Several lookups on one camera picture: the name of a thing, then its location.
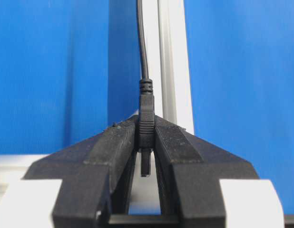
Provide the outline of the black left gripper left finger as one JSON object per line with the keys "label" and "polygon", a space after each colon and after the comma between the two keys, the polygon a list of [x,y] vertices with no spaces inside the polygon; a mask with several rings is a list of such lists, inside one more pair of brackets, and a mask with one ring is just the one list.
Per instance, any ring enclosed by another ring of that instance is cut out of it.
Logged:
{"label": "black left gripper left finger", "polygon": [[26,180],[61,179],[57,228],[96,228],[98,213],[126,214],[136,160],[138,116],[31,164]]}

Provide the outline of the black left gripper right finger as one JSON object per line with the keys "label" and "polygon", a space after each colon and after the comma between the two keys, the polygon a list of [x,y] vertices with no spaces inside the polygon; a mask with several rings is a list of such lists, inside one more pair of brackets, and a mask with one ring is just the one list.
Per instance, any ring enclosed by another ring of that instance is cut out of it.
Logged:
{"label": "black left gripper right finger", "polygon": [[259,178],[250,162],[158,116],[155,159],[161,212],[183,228],[225,227],[219,180]]}

